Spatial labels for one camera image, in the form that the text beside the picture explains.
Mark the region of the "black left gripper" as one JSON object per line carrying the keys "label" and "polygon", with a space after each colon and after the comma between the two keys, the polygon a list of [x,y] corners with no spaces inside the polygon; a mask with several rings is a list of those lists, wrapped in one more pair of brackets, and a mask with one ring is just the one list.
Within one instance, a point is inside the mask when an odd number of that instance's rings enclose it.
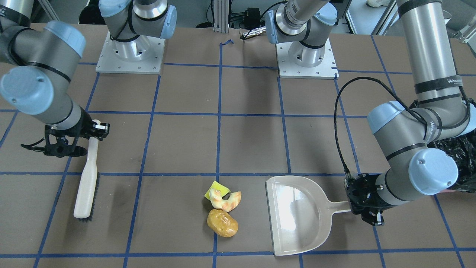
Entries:
{"label": "black left gripper", "polygon": [[345,174],[345,189],[351,205],[351,212],[361,215],[361,218],[371,226],[383,226],[385,220],[382,216],[387,209],[387,202],[379,197],[379,186],[376,183],[379,175],[361,173]]}

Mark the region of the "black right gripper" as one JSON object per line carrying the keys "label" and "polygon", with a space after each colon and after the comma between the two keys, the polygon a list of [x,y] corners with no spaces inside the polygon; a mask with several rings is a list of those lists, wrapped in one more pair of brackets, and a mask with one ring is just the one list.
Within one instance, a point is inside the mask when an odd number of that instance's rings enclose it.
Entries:
{"label": "black right gripper", "polygon": [[87,154],[87,149],[77,146],[80,138],[94,137],[102,141],[109,135],[109,123],[93,123],[87,112],[81,112],[77,124],[66,130],[45,126],[45,137],[39,141],[21,147],[31,151],[39,151],[46,156],[80,157]]}

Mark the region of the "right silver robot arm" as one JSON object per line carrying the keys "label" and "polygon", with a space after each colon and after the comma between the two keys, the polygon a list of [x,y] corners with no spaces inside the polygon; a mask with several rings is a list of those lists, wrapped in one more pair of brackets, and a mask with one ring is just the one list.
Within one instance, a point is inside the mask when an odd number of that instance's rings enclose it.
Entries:
{"label": "right silver robot arm", "polygon": [[[175,32],[177,10],[166,0],[99,0],[97,6],[119,59],[142,59],[147,37],[169,39]],[[1,78],[1,96],[45,124],[45,145],[22,147],[46,156],[95,156],[109,124],[92,120],[67,94],[86,39],[59,20],[32,29],[32,9],[32,0],[1,1],[1,62],[14,65]]]}

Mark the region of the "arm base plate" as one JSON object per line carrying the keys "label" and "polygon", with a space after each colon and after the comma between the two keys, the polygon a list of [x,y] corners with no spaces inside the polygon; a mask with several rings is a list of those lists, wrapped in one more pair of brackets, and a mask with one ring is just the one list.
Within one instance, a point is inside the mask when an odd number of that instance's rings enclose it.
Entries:
{"label": "arm base plate", "polygon": [[97,73],[160,74],[165,39],[139,36],[131,42],[106,39],[97,61]]}
{"label": "arm base plate", "polygon": [[281,78],[337,79],[340,77],[330,40],[323,47],[311,49],[299,41],[276,44]]}

